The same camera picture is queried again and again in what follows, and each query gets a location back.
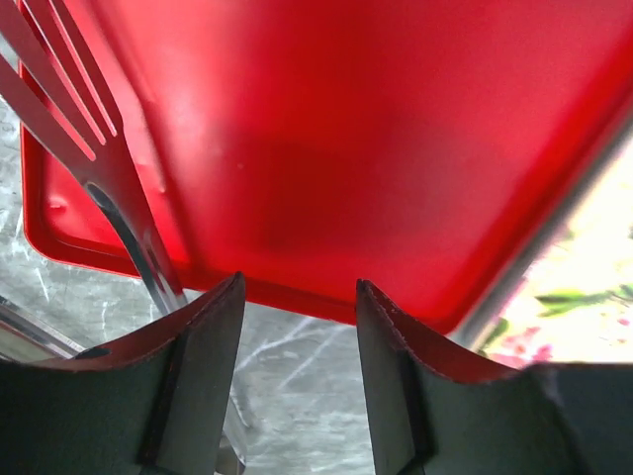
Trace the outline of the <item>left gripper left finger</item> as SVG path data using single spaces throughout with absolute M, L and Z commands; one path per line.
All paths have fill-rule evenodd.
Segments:
M 5 474 L 212 474 L 245 307 L 234 274 L 70 359 L 1 364 Z

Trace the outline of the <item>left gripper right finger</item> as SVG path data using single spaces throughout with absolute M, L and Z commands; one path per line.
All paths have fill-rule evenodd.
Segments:
M 357 337 L 379 474 L 628 474 L 628 364 L 496 363 L 356 287 Z

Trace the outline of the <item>red box lid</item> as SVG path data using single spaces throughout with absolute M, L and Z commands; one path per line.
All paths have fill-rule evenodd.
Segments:
M 351 324 L 372 281 L 459 328 L 632 106 L 628 1 L 60 1 L 123 119 L 182 288 Z M 138 277 L 22 128 L 26 236 Z

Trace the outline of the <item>metal tongs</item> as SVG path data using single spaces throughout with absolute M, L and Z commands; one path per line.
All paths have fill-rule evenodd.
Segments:
M 5 1 L 1 33 L 25 74 L 1 65 L 1 94 L 75 178 L 124 244 L 164 323 L 185 321 L 143 454 L 178 474 L 240 474 L 243 427 L 229 392 L 243 321 L 241 276 L 213 308 L 189 302 L 150 212 L 113 94 L 60 1 Z

